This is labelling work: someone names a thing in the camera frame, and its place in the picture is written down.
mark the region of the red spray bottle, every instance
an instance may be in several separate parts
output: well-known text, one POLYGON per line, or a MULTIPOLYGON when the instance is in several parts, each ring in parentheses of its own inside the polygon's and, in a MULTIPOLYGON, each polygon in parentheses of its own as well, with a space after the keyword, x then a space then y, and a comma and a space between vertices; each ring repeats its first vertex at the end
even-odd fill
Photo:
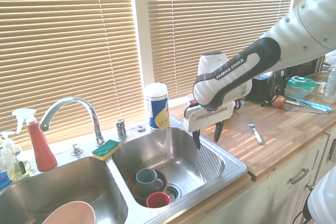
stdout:
POLYGON ((34 109, 19 109, 12 112, 17 118, 17 130, 16 134, 20 133, 23 122, 26 121, 30 139, 32 141, 37 169, 41 172, 49 170, 57 165, 56 158, 51 152, 49 144, 46 140, 41 129, 38 127, 38 123, 34 114, 34 109))

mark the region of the toaster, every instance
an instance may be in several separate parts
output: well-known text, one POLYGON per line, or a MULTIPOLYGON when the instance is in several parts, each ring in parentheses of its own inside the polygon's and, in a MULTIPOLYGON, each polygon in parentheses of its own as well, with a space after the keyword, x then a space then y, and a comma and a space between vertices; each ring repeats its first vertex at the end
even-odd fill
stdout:
POLYGON ((252 78, 251 92, 246 96, 246 100, 253 102, 270 101, 277 94, 284 95, 287 70, 280 69, 263 73, 252 78))

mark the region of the butcher block counter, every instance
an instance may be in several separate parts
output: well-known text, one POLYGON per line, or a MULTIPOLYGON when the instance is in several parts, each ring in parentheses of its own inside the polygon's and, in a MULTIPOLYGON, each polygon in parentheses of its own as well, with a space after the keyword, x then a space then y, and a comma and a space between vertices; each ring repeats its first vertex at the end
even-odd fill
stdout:
MULTIPOLYGON (((196 219, 219 202, 232 197, 235 192, 243 194, 267 180, 276 167, 335 127, 336 103, 324 103, 322 96, 313 92, 304 99, 332 107, 329 114, 287 111, 273 106, 261 107, 251 102, 245 102, 239 110, 234 111, 232 117, 224 121, 217 145, 243 161, 248 166, 248 174, 169 223, 198 223, 189 220, 196 219), (250 123, 255 124, 264 145, 259 145, 253 130, 248 126, 250 123)), ((170 113, 183 120, 186 107, 187 104, 183 104, 171 108, 170 113)), ((214 131, 215 126, 209 126, 201 129, 201 134, 213 141, 214 131)))

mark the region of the white cabinet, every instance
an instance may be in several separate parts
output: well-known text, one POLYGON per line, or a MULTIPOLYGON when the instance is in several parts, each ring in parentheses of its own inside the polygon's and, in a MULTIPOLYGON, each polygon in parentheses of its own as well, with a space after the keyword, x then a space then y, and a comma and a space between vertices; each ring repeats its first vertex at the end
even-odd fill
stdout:
POLYGON ((326 134, 329 140, 324 148, 315 184, 336 165, 336 127, 327 131, 326 134))
POLYGON ((263 224, 270 203, 269 188, 259 186, 234 199, 228 198, 193 224, 263 224))
POLYGON ((268 223, 292 224, 295 216, 303 209, 309 195, 306 185, 313 184, 315 180, 327 140, 327 135, 321 136, 271 175, 275 194, 268 223))

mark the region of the green sponge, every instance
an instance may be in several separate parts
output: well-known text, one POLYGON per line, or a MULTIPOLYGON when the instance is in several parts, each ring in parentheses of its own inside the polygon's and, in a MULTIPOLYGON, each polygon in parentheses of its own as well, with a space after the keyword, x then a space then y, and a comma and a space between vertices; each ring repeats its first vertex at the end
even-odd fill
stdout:
POLYGON ((104 161, 119 148, 120 148, 119 142, 108 140, 92 152, 92 157, 104 161))

